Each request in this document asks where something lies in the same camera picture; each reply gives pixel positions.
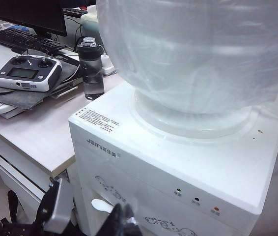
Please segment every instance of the computer monitor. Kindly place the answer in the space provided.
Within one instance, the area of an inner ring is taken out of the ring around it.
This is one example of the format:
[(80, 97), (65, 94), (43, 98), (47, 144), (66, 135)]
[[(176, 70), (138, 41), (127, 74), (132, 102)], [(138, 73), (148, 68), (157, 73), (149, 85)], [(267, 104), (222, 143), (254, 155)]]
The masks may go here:
[(0, 0), (0, 20), (33, 28), (40, 36), (67, 35), (60, 0)]

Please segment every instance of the decorative floral pattern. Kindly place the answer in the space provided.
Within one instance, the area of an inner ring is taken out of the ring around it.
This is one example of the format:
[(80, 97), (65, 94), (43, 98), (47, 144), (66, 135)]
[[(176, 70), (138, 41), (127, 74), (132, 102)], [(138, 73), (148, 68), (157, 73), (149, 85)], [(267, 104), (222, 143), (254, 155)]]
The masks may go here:
[(173, 224), (173, 222), (157, 220), (156, 218), (150, 218), (150, 217), (146, 217), (145, 220), (151, 225), (160, 224), (163, 229), (166, 229), (166, 230), (171, 231), (171, 232), (178, 233), (179, 236), (197, 236), (197, 234), (190, 229), (185, 229), (185, 228), (179, 229), (179, 228), (177, 228)]
[(119, 192), (118, 192), (116, 189), (114, 189), (113, 186), (108, 186), (108, 185), (105, 183), (104, 179), (102, 179), (102, 177), (96, 176), (95, 179), (96, 179), (97, 181), (99, 181), (99, 183), (104, 187), (104, 189), (105, 189), (106, 191), (110, 191), (110, 192), (113, 194), (114, 197), (116, 197), (117, 199), (121, 200), (122, 202), (126, 202), (126, 199), (124, 199), (124, 198), (119, 194)]

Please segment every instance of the warning label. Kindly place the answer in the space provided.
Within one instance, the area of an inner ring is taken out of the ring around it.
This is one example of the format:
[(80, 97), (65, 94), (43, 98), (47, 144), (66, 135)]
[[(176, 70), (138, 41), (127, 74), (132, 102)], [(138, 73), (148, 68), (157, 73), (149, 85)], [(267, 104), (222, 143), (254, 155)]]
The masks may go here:
[(90, 109), (83, 112), (79, 117), (108, 132), (114, 131), (119, 126), (119, 123), (115, 120), (100, 115)]

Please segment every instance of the desk drawer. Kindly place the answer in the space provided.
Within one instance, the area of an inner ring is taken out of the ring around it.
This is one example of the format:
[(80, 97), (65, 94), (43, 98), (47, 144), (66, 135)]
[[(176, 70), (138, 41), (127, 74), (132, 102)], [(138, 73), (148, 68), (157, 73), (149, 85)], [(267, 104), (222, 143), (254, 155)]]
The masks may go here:
[(49, 189), (50, 176), (1, 138), (0, 155), (41, 189)]
[(36, 218), (36, 211), (44, 196), (44, 192), (37, 188), (1, 157), (0, 176), (3, 182), (17, 194), (29, 221), (33, 222)]

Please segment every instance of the controller screen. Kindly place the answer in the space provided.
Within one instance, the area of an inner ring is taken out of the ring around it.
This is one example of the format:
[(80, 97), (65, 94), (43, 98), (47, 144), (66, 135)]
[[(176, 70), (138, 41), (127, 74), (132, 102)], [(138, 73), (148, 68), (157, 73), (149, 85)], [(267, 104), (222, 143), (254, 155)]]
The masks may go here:
[(7, 74), (7, 76), (33, 79), (38, 72), (38, 70), (12, 68), (11, 71)]

